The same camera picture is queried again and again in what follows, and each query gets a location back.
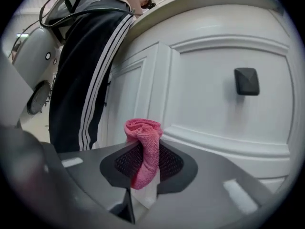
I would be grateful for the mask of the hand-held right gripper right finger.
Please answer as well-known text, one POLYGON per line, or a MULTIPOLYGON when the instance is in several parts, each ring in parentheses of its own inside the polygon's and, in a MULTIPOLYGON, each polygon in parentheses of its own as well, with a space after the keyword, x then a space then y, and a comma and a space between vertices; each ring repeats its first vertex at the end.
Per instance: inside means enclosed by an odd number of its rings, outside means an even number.
POLYGON ((183 160, 174 178, 178 193, 160 194, 147 214, 149 229, 242 229, 268 202, 270 190, 227 158, 173 141, 162 145, 183 160))

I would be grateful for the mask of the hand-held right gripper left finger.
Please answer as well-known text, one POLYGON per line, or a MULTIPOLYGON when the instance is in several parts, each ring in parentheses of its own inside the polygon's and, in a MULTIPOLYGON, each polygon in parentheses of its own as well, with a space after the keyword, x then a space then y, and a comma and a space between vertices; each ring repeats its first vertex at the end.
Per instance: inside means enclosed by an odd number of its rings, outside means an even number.
POLYGON ((134 224, 131 183, 143 162, 140 143, 122 143, 89 151, 60 153, 77 186, 95 203, 134 224))

